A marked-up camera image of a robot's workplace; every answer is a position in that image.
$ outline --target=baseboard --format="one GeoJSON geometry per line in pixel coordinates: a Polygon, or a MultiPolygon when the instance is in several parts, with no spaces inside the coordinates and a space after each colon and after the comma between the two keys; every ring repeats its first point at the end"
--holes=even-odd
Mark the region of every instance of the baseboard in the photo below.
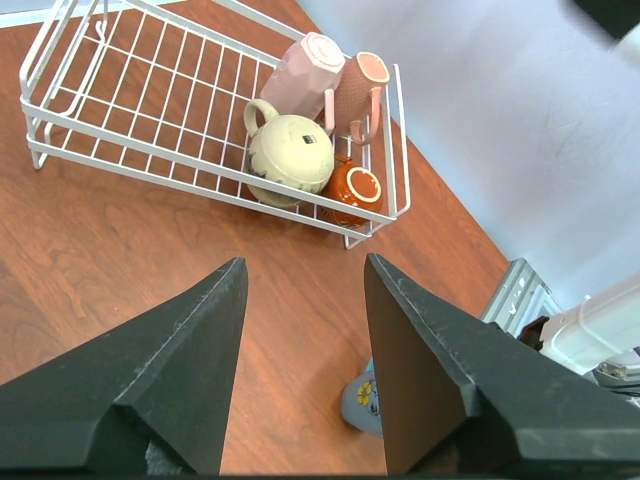
{"type": "MultiPolygon", "coordinates": [[[[182,2],[183,0],[147,0],[147,2],[153,5],[162,5],[165,3],[182,2]]],[[[75,8],[73,17],[80,17],[87,13],[89,9],[86,5],[81,5],[75,8]]],[[[110,12],[117,12],[122,10],[122,4],[114,2],[109,5],[110,12]]],[[[32,10],[30,12],[17,12],[17,13],[5,13],[0,15],[0,28],[15,27],[17,25],[29,25],[31,23],[41,23],[49,16],[49,9],[44,10],[32,10]]]]}

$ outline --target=white tube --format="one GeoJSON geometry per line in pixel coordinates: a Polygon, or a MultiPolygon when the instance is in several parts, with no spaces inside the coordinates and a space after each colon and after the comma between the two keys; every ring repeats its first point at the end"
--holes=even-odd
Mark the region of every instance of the white tube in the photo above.
{"type": "Polygon", "coordinates": [[[541,353],[578,375],[640,345],[640,272],[544,325],[541,353]]]}

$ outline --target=pink cup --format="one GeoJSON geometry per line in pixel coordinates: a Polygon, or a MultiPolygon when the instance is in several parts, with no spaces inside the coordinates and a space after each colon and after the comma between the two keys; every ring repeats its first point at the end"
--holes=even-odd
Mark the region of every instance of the pink cup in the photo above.
{"type": "Polygon", "coordinates": [[[340,82],[345,58],[340,47],[325,35],[311,32],[284,54],[260,98],[280,115],[315,119],[324,109],[325,131],[333,130],[333,94],[340,82]]]}
{"type": "Polygon", "coordinates": [[[351,134],[356,145],[369,144],[378,132],[380,96],[387,83],[389,71],[376,54],[360,52],[347,61],[335,91],[335,132],[351,134]],[[367,115],[371,115],[371,125],[365,137],[362,123],[367,115]]]}

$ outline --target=yellow flower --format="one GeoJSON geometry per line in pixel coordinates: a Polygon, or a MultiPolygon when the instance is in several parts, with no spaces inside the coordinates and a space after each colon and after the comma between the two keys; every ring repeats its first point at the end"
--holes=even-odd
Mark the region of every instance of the yellow flower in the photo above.
{"type": "Polygon", "coordinates": [[[365,382],[360,385],[360,388],[358,388],[358,403],[360,405],[368,405],[369,395],[371,395],[372,391],[371,382],[365,382]]]}

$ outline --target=white wire dish rack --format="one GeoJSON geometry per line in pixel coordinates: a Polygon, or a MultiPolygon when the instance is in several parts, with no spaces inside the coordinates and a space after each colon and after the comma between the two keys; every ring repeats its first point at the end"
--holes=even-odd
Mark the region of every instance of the white wire dish rack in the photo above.
{"type": "MultiPolygon", "coordinates": [[[[276,57],[143,0],[107,3],[93,0],[78,20],[72,19],[77,0],[57,0],[22,65],[21,102],[36,169],[48,156],[71,160],[336,232],[347,248],[409,209],[397,65],[382,98],[378,137],[384,145],[352,147],[349,138],[333,139],[336,150],[381,180],[385,207],[371,213],[245,172],[241,113],[276,57]],[[116,3],[117,13],[108,13],[116,3]],[[246,184],[303,202],[288,209],[265,205],[246,184]],[[319,207],[368,222],[357,229],[335,225],[319,207]]],[[[303,36],[235,0],[217,3],[294,41],[303,36]]]]}

